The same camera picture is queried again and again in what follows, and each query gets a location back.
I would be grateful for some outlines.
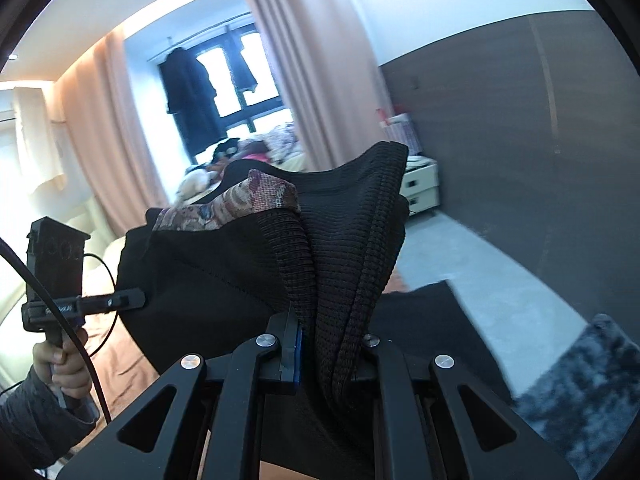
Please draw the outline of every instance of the gray sleeve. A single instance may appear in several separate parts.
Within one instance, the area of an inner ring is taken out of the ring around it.
[[[86,437],[98,419],[90,397],[73,414],[36,375],[27,378],[0,406],[0,428],[34,469],[50,466]]]

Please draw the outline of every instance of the dark wood wall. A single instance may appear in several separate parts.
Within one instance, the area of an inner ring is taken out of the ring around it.
[[[640,342],[640,77],[599,15],[492,23],[382,70],[443,211]]]

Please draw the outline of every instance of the black cable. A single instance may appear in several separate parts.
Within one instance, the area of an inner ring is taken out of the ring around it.
[[[109,270],[109,267],[107,266],[107,264],[104,262],[104,260],[98,256],[97,254],[93,254],[93,253],[85,253],[83,255],[85,258],[86,257],[91,257],[91,258],[95,258],[96,260],[98,260],[101,264],[103,264],[104,268],[107,269],[107,272],[109,273],[109,277],[111,278],[111,285],[113,285],[113,290],[116,290],[116,280],[113,279],[113,274],[111,273],[111,271]],[[111,323],[111,327],[109,328],[109,331],[107,332],[107,335],[104,336],[104,339],[102,340],[102,342],[98,345],[98,348],[96,348],[93,352],[91,352],[89,354],[89,357],[93,357],[94,355],[96,355],[100,349],[104,346],[104,344],[107,342],[107,339],[109,338],[109,336],[111,335],[111,332],[113,332],[113,329],[116,328],[116,322],[118,321],[118,313],[116,312],[115,316],[113,316],[113,323]]]
[[[53,301],[53,298],[47,292],[47,289],[42,286],[40,281],[27,268],[27,266],[22,262],[22,260],[14,252],[14,250],[9,247],[9,245],[4,240],[2,240],[2,238],[0,238],[0,256],[2,256],[9,263],[9,265],[14,268],[15,272],[17,272],[20,277],[33,289],[33,291],[40,297],[42,302],[47,307],[49,307],[49,310],[53,314],[53,317],[55,317],[57,322],[60,324],[62,330],[66,332],[66,334],[69,336],[69,339],[71,339],[73,344],[76,345],[76,348],[78,348],[78,352],[80,352],[82,360],[89,370],[89,375],[94,382],[95,393],[98,396],[98,402],[100,403],[102,414],[104,415],[104,420],[107,424],[109,424],[111,422],[111,413],[109,412],[107,400],[104,397],[104,392],[102,390],[102,386],[100,385],[98,373],[95,371],[94,364],[92,363],[89,354],[84,348],[84,345],[76,335],[73,327],[62,315],[60,309],[56,305],[56,302]]]
[[[8,388],[6,388],[6,389],[2,390],[2,391],[0,392],[0,397],[2,397],[5,393],[10,392],[10,391],[11,391],[11,390],[13,390],[14,388],[16,388],[16,387],[20,386],[23,382],[24,382],[24,380],[23,380],[23,381],[18,381],[17,383],[12,384],[12,385],[11,385],[11,386],[9,386]]]

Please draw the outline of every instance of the blue gray fur rug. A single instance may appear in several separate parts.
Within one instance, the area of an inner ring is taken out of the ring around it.
[[[598,314],[515,411],[591,480],[606,464],[640,408],[640,350]]]

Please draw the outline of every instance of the floral fabric strip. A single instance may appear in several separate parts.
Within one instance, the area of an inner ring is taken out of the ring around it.
[[[296,187],[276,176],[250,170],[246,180],[208,204],[163,209],[153,231],[215,231],[237,218],[277,208],[300,212]]]

